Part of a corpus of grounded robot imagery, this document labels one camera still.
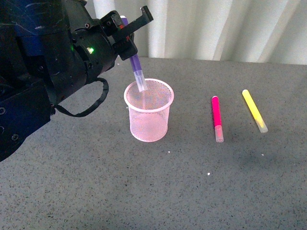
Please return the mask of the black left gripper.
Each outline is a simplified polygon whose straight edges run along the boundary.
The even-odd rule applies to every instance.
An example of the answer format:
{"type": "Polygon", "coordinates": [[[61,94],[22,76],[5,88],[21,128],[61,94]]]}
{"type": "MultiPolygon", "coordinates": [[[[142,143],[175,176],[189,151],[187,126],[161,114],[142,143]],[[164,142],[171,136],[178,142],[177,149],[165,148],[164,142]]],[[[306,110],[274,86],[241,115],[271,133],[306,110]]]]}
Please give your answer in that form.
{"type": "Polygon", "coordinates": [[[142,15],[125,25],[126,19],[111,11],[92,19],[86,10],[65,10],[65,37],[62,40],[62,94],[70,96],[93,83],[102,72],[113,68],[119,55],[126,60],[138,53],[132,33],[154,20],[148,6],[142,15]],[[112,35],[118,32],[119,42],[112,35]]]}

